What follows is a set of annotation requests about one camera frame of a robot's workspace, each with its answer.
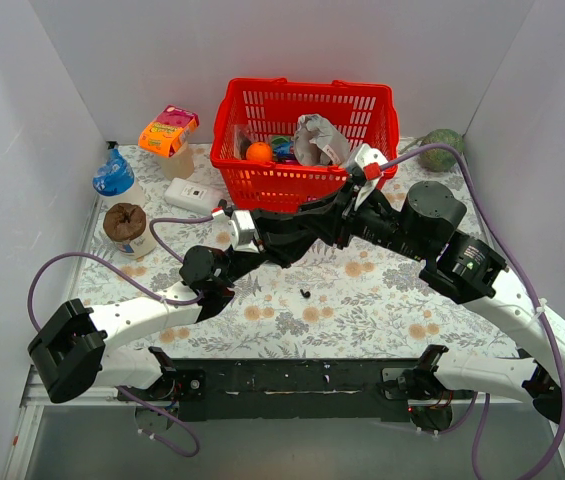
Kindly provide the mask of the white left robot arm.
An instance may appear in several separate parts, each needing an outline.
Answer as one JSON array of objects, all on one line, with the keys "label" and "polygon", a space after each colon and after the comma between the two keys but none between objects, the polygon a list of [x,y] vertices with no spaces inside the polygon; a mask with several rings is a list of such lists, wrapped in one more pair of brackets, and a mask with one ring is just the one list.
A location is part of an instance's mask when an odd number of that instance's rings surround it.
[{"label": "white left robot arm", "polygon": [[52,403],[74,400],[93,386],[167,398],[175,386],[167,356],[132,343],[217,316],[232,301],[237,280],[266,263],[290,267],[319,238],[303,213],[236,210],[229,224],[230,247],[190,248],[173,286],[153,292],[139,285],[140,297],[94,307],[68,300],[45,324],[33,324],[37,334],[28,353]]}]

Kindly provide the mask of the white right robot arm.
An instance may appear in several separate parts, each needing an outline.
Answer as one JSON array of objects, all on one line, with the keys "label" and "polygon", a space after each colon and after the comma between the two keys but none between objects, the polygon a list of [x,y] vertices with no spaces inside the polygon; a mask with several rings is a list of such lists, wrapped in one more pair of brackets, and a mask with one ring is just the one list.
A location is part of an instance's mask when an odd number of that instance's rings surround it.
[{"label": "white right robot arm", "polygon": [[301,205],[299,212],[329,245],[344,248],[358,237],[423,261],[423,282],[491,322],[526,354],[494,359],[434,345],[413,369],[389,381],[391,392],[426,399],[444,391],[482,391],[530,403],[553,422],[565,418],[565,320],[531,300],[529,288],[502,256],[459,230],[466,207],[446,186],[418,182],[394,210],[378,191],[366,193],[347,182]]}]

